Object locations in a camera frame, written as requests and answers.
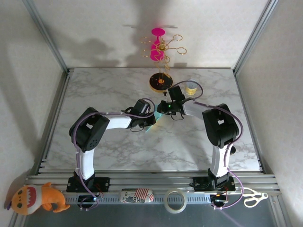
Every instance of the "metal extrusion bar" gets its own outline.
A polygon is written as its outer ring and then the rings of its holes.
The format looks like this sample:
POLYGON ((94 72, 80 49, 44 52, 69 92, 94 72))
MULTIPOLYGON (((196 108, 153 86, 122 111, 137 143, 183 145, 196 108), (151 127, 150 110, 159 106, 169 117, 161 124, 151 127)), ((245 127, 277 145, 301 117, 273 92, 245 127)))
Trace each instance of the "metal extrusion bar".
MULTIPOLYGON (((270 195, 280 194, 278 184, 274 175, 264 175, 260 172, 243 172, 238 171, 236 175, 242 181, 244 187, 249 187, 256 191, 267 192, 270 195)), ((66 193, 66 186, 69 174, 39 174, 28 176, 25 184, 43 185, 46 182, 52 182, 53 186, 66 193)), ((117 194, 124 188, 150 188, 155 194, 164 194, 171 188, 179 188, 187 194, 215 194, 215 192, 195 192, 194 188, 189 184, 193 181, 194 176, 207 176, 207 172, 157 172, 157 173, 132 173, 132 172, 96 172, 96 177, 110 177, 110 187, 108 193, 117 194)), ((235 179, 236 192, 232 194, 240 194, 241 186, 235 179)))
MULTIPOLYGON (((66 204, 79 204, 79 195, 75 193, 65 193, 66 204)), ((187 194, 187 204, 210 204, 210 195, 206 194, 187 194)), ((121 204, 119 194, 106 193, 102 199, 99 200, 102 204, 121 204)), ((182 204, 182 197, 180 195, 171 195, 168 197, 168 203, 182 204)), ((94 202, 83 202, 82 204, 93 204, 94 202)), ((164 204, 164 195, 154 195, 153 202, 150 204, 164 204)))
POLYGON ((22 227, 24 226, 25 220, 25 215, 19 215, 17 213, 14 213, 10 220, 9 227, 22 227))
POLYGON ((276 224, 278 227, 291 227, 291 223, 287 212, 283 212, 280 206, 278 196, 270 196, 270 204, 276 219, 276 224))
POLYGON ((67 68, 61 54, 57 50, 57 47, 55 46, 54 42, 52 41, 50 35, 48 34, 48 31, 46 30, 46 28, 42 22, 42 19, 40 17, 40 14, 39 14, 34 2, 32 0, 22 0, 22 1, 24 3, 25 7, 27 8, 30 16, 32 17, 34 23, 38 27, 42 37, 44 38, 45 42, 47 43, 49 49, 52 51, 55 59, 58 61, 61 69, 67 74, 68 68, 67 68))
POLYGON ((259 159, 259 162, 261 164, 262 171, 265 174, 271 174, 272 171, 271 171, 270 167, 267 165, 267 162, 264 160, 264 158, 263 158, 263 156, 261 154, 261 149, 259 147, 259 143, 258 143, 258 140, 257 140, 257 137, 256 137, 256 133, 255 133, 255 131, 253 129, 253 126, 252 126, 252 120, 251 120, 251 118, 250 118, 250 116, 248 114, 248 111, 247 111, 246 100, 243 97, 242 89, 241 89, 241 86, 239 85, 238 78, 235 77, 235 80, 236 80, 237 88, 238 88, 238 91, 239 91, 239 94, 240 94, 240 99, 241 99, 241 102, 242 102, 244 114, 245 114, 245 117, 246 117, 246 120, 247 120, 247 124, 248 124, 249 130, 250 130, 250 135, 251 135, 251 138, 252 138, 252 143, 254 145, 254 148, 255 148, 255 151, 256 151, 256 155, 257 155, 257 157, 259 159))
POLYGON ((58 118, 59 118, 59 114, 60 114, 60 111, 61 111, 61 107, 62 107, 62 104, 63 104, 66 89, 67 89, 67 86, 68 86, 68 83, 70 81, 70 78, 71 78, 72 74, 73 74, 73 69, 70 70, 67 75, 63 75, 65 78, 64 78, 64 81, 62 82, 62 84, 59 85, 59 86, 61 86, 60 91, 59 91, 60 93, 59 93, 59 96, 58 96, 59 99, 54 100, 54 102, 56 102, 54 113, 50 113, 52 115, 52 120, 51 120, 51 124, 49 125, 49 128, 47 129, 48 133, 47 133, 46 141, 44 143, 44 147, 43 147, 43 150, 42 150, 42 153, 41 153, 41 158, 40 158, 41 161, 40 161, 40 163, 37 163, 37 165, 35 165, 32 168, 32 170, 31 170, 32 174, 38 174, 39 173, 39 169, 41 168, 41 165, 42 165, 43 161, 46 160, 46 158, 47 158, 47 154, 48 154, 48 151, 49 151, 49 148, 51 146, 52 139, 53 139, 53 133, 54 133, 54 130, 55 130, 58 118))
POLYGON ((277 3, 279 0, 269 0, 267 5, 265 6, 265 9, 263 10, 252 34, 250 35, 250 38, 248 39, 234 69, 233 72, 235 75, 239 74, 242 66, 244 65, 245 61, 247 60, 249 54, 251 53, 253 47, 255 46, 258 38, 262 34, 262 31, 264 30, 264 27, 266 26, 270 16, 272 15, 272 12, 274 11, 277 3))

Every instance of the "white wall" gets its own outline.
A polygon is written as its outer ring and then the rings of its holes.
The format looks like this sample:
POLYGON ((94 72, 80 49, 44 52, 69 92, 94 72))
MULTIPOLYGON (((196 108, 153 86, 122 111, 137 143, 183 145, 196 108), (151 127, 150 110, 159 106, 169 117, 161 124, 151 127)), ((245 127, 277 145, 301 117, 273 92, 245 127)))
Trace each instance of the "white wall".
POLYGON ((238 78, 293 226, 303 226, 303 1, 280 0, 238 78))
MULTIPOLYGON (((2 0, 0 21, 0 201, 7 204, 41 153, 62 71, 21 0, 2 0)), ((1 227, 11 215, 0 209, 1 227)))
POLYGON ((156 26, 165 40, 183 35, 167 51, 171 67, 232 67, 267 0, 34 0, 68 67, 154 67, 140 37, 156 26))

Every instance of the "orange stuffed toy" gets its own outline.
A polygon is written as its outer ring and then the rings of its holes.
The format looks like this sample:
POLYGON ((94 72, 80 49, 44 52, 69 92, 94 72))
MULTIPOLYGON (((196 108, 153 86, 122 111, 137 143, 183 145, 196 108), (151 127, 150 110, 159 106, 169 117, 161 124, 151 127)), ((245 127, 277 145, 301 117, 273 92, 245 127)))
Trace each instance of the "orange stuffed toy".
POLYGON ((70 205, 65 204, 64 195, 51 188, 51 182, 42 187, 33 184, 26 185, 13 196, 11 207, 18 214, 28 215, 34 213, 41 205, 45 210, 52 210, 52 203, 57 204, 55 213, 67 210, 70 205))

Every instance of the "white scissors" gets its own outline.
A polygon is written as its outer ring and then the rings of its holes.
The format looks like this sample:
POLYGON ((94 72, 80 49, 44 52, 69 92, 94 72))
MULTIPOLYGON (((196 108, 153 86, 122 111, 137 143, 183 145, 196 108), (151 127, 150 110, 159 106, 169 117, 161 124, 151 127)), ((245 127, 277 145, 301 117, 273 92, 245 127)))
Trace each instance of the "white scissors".
POLYGON ((267 193, 257 192, 255 190, 252 190, 251 188, 243 188, 243 191, 245 189, 250 190, 252 192, 252 193, 248 193, 248 194, 243 194, 243 197, 250 197, 250 198, 247 198, 244 200, 244 205, 248 208, 255 207, 261 200, 268 198, 267 193), (254 200, 256 201, 255 204, 253 204, 253 205, 246 204, 247 202, 254 201, 254 200))

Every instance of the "aluminum frame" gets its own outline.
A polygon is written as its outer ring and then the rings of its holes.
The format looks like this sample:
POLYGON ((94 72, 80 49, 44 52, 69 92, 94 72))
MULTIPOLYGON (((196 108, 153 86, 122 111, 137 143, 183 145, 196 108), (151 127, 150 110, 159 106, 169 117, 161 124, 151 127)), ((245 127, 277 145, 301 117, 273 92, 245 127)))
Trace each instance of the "aluminum frame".
MULTIPOLYGON (((66 204, 69 205, 79 205, 78 199, 79 195, 75 193, 65 194, 66 204)), ((164 204, 164 194, 154 194, 154 200, 150 204, 164 204)), ((187 204, 211 204, 210 195, 207 194, 187 194, 186 196, 187 204)), ((105 193, 102 199, 99 199, 102 205, 121 205, 120 195, 105 193)), ((167 199, 168 203, 171 204, 182 204, 182 197, 180 195, 170 195, 167 199)), ((84 204, 93 204, 93 202, 83 202, 84 204)))
POLYGON ((243 106, 243 109, 244 109, 244 114, 245 114, 245 117, 246 117, 246 120, 247 120, 247 125, 248 125, 248 128, 250 130, 252 143, 254 145, 256 155, 257 155, 258 161, 260 163, 260 169, 265 174, 272 174, 272 171, 271 171, 270 167, 268 166, 266 160, 263 158, 263 156, 261 154, 261 149, 260 149, 260 146, 258 144, 258 140, 257 140, 256 134, 255 134, 253 126, 252 126, 252 121, 251 121, 251 118, 250 118, 250 116, 248 114, 248 111, 247 111, 246 100, 242 95, 243 94, 242 89, 241 89, 241 86, 239 85, 238 78, 236 77, 236 75, 235 75, 235 81, 236 81, 236 85, 237 85, 237 88, 238 88, 238 91, 239 91, 242 106, 243 106))
POLYGON ((44 26, 43 20, 32 0, 22 0, 23 4, 27 8, 30 16, 32 17, 34 23, 36 24, 37 28, 39 29, 42 37, 44 38, 46 44, 48 45, 49 49, 53 53, 53 56, 59 63, 61 69, 63 72, 68 74, 68 68, 63 60, 63 57, 61 56, 60 52, 58 51, 56 45, 54 44, 53 40, 51 39, 51 36, 49 35, 47 29, 44 26))
MULTIPOLYGON (((60 114, 61 106, 63 104, 65 92, 72 75, 72 70, 69 70, 60 55, 59 51, 57 50, 54 42, 52 41, 47 29, 43 24, 43 20, 40 17, 38 10, 36 9, 32 0, 22 0, 25 7, 27 8, 29 14, 31 15, 33 21, 35 22, 36 26, 38 27, 41 35, 45 39, 47 45, 49 46, 50 50, 52 51, 54 57, 60 64, 62 70, 66 73, 66 80, 63 83, 60 99, 57 103, 57 108, 54 112, 53 119, 51 126, 49 127, 49 133, 47 136, 47 141, 45 143, 45 147, 42 154, 41 163, 36 166, 36 174, 28 176, 26 179, 26 184, 34 183, 38 185, 42 185, 47 181, 52 181, 55 187, 59 190, 63 191, 65 196, 75 196, 75 193, 72 195, 67 194, 65 192, 66 184, 68 178, 72 176, 71 170, 46 170, 44 169, 44 163, 47 161, 47 154, 49 151, 50 144, 53 138, 53 132, 60 114)), ((235 76, 240 72, 243 64, 245 63, 247 57, 249 56, 253 46, 258 40, 258 37, 262 33, 268 19, 270 18, 278 0, 269 0, 262 15, 256 24, 243 52, 240 55, 239 60, 237 61, 234 67, 234 74, 235 76)), ((238 86, 240 97, 243 103, 244 111, 246 117, 249 121, 249 116, 246 112, 245 108, 245 101, 242 99, 241 90, 238 86)), ((264 166, 264 161, 262 160, 261 156, 259 155, 259 147, 258 143, 255 139, 254 132, 252 131, 251 125, 249 123, 251 135, 253 137, 254 146, 256 148, 257 155, 261 162, 261 167, 263 168, 264 172, 268 173, 269 171, 264 166)), ((283 206, 283 200, 281 198, 281 192, 276 182, 276 178, 274 175, 263 174, 259 171, 234 171, 235 174, 242 180, 244 187, 250 187, 255 190, 263 191, 269 193, 271 204, 273 208, 273 212, 276 218, 277 226, 291 226, 290 220, 287 217, 287 212, 285 207, 283 206)), ((183 191, 186 192, 188 195, 193 194, 212 194, 213 192, 193 192, 193 188, 188 186, 189 182, 192 182, 192 177, 195 176, 207 176, 207 172, 205 171, 176 171, 176 172, 138 172, 138 171, 97 171, 96 176, 106 176, 111 178, 111 186, 109 194, 116 194, 119 193, 119 190, 122 188, 127 187, 151 187, 154 188, 156 194, 163 194, 167 189, 171 187, 178 187, 181 188, 183 191)), ((236 192, 232 192, 234 194, 240 193, 240 187, 238 181, 235 179, 236 185, 236 192)), ((14 213, 9 227, 13 226, 23 226, 26 220, 26 216, 18 215, 14 213)))
POLYGON ((258 38, 262 34, 269 18, 271 17, 277 3, 279 0, 268 0, 265 9, 263 10, 253 32, 251 33, 237 63, 233 68, 233 72, 235 75, 239 74, 242 66, 244 65, 245 61, 247 60, 249 54, 251 53, 252 49, 254 48, 258 38))

